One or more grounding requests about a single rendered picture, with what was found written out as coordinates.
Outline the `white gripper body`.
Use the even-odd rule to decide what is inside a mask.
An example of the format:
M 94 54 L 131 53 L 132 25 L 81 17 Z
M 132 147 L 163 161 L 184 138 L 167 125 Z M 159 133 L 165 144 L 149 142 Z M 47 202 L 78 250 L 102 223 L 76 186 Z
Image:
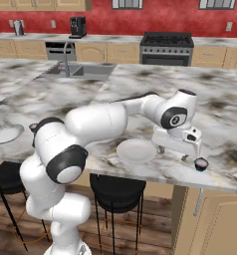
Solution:
M 190 156 L 199 156 L 202 133 L 196 127 L 188 129 L 174 128 L 165 130 L 156 127 L 153 130 L 152 142 Z

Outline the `black coffee machine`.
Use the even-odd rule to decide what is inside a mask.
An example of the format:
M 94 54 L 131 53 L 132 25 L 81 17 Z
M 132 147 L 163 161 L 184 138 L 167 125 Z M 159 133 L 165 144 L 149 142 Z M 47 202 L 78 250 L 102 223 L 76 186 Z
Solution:
M 71 39 L 80 39 L 87 35 L 87 24 L 84 16 L 75 16 L 70 18 Z

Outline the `black bar stool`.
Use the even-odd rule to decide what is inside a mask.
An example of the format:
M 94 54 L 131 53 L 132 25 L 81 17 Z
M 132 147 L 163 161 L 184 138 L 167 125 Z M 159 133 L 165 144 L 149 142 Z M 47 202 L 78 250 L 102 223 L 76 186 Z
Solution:
M 2 161 L 0 163 L 0 196 L 12 221 L 13 235 L 15 238 L 20 238 L 20 242 L 23 244 L 25 250 L 28 251 L 26 242 L 23 239 L 18 224 L 6 199 L 7 195 L 14 195 L 18 193 L 22 193 L 24 198 L 28 199 L 26 188 L 24 187 L 20 177 L 20 166 L 20 163 L 10 161 Z
M 90 185 L 95 196 L 95 207 L 100 206 L 112 215 L 112 233 L 115 233 L 115 214 L 127 213 L 137 208 L 135 249 L 138 249 L 138 238 L 141 234 L 143 194 L 146 187 L 144 180 L 90 174 Z

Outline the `window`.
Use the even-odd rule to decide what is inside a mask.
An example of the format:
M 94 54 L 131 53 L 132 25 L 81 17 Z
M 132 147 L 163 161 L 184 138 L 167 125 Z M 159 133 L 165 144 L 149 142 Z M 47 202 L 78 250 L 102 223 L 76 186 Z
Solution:
M 142 0 L 112 0 L 113 9 L 141 9 Z
M 199 0 L 199 10 L 233 10 L 236 0 Z

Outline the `beige base cupboards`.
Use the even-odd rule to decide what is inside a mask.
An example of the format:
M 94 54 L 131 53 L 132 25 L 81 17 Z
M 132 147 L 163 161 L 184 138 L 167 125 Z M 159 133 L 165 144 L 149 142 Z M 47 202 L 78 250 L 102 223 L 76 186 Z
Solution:
M 191 66 L 237 69 L 237 47 L 195 46 Z
M 0 58 L 47 60 L 43 41 L 0 40 Z
M 139 44 L 136 43 L 76 43 L 78 62 L 138 64 Z

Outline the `grey sink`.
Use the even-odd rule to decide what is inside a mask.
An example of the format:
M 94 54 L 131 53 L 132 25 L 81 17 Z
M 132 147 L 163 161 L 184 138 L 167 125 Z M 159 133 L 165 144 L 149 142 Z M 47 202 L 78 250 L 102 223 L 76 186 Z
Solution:
M 66 73 L 64 63 L 58 63 L 54 67 L 45 71 L 42 77 L 69 78 L 81 80 L 105 81 L 113 72 L 116 64 L 76 64 L 70 63 L 69 73 Z

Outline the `silver kettle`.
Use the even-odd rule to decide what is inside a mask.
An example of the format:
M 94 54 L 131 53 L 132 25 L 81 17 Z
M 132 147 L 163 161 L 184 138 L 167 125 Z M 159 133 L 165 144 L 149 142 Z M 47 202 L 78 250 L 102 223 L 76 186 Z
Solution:
M 15 30 L 15 35 L 16 36 L 23 36 L 24 31 L 23 31 L 23 24 L 21 20 L 15 20 L 14 21 L 14 30 Z

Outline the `white round plate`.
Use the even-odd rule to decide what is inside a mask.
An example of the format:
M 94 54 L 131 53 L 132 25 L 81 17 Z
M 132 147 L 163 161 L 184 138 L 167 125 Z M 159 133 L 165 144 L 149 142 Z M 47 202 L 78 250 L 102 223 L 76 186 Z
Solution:
M 117 155 L 128 163 L 147 163 L 154 159 L 156 148 L 149 140 L 127 139 L 118 145 Z
M 0 144 L 15 140 L 24 132 L 21 125 L 0 125 Z

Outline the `silver dishwasher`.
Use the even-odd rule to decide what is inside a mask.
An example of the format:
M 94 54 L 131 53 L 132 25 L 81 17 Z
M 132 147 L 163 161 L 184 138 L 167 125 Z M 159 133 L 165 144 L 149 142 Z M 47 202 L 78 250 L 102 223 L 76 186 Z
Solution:
M 46 42 L 47 58 L 49 60 L 64 60 L 64 53 L 67 53 L 68 61 L 76 60 L 75 46 L 69 44 L 67 49 L 64 49 L 65 42 Z

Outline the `black and silver stove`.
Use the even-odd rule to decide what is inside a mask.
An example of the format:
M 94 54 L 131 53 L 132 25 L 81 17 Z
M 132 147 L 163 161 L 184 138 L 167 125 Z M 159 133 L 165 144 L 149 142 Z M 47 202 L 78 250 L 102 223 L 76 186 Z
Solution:
M 143 65 L 191 65 L 194 43 L 188 32 L 145 32 L 139 44 Z

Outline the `silver tap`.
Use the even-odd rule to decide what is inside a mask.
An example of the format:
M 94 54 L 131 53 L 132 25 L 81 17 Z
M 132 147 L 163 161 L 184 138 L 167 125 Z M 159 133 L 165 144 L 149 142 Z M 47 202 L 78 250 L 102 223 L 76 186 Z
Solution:
M 72 50 L 71 53 L 73 54 L 73 61 L 77 60 L 76 52 L 75 52 L 75 44 L 73 42 L 66 42 L 63 50 L 64 50 L 64 64 L 65 64 L 64 70 L 65 70 L 67 78 L 70 76 L 70 68 L 68 65 L 68 57 L 67 57 L 67 48 L 69 45 L 71 46 L 71 50 Z

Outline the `beige island cupboard door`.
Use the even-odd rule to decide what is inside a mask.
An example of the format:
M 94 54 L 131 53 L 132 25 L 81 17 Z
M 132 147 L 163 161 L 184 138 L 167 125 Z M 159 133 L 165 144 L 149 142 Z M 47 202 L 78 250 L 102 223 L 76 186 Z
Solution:
M 204 199 L 188 255 L 237 255 L 237 195 Z

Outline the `beige wall cupboards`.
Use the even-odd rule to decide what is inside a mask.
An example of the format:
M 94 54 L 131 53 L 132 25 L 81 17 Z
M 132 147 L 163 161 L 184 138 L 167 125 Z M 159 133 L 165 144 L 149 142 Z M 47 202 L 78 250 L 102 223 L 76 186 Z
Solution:
M 0 11 L 76 11 L 92 9 L 92 0 L 0 0 Z

